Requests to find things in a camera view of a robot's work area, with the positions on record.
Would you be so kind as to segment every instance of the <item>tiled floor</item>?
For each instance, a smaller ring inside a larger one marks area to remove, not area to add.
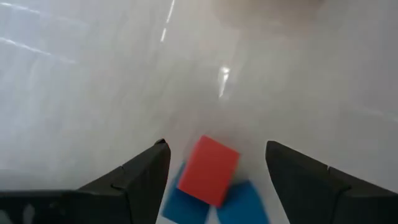
[[[274,139],[398,191],[394,0],[0,1],[1,188],[75,188],[166,138]],[[163,218],[159,223],[168,223]]]

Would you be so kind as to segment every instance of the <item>red block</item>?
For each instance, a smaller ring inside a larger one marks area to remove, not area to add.
[[[239,153],[202,136],[188,160],[178,188],[210,205],[220,207],[238,164]]]

